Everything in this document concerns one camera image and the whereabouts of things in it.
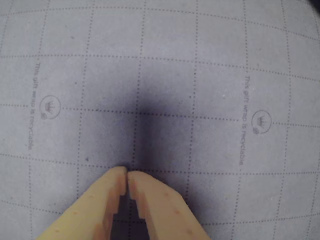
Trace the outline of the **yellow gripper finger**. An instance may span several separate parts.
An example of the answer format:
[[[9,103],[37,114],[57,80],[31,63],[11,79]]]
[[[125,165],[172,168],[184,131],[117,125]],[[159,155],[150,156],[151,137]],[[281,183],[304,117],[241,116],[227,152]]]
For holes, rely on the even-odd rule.
[[[109,240],[120,197],[126,194],[127,169],[117,166],[97,179],[38,240]]]
[[[209,240],[183,197],[142,171],[127,174],[129,195],[151,240]]]

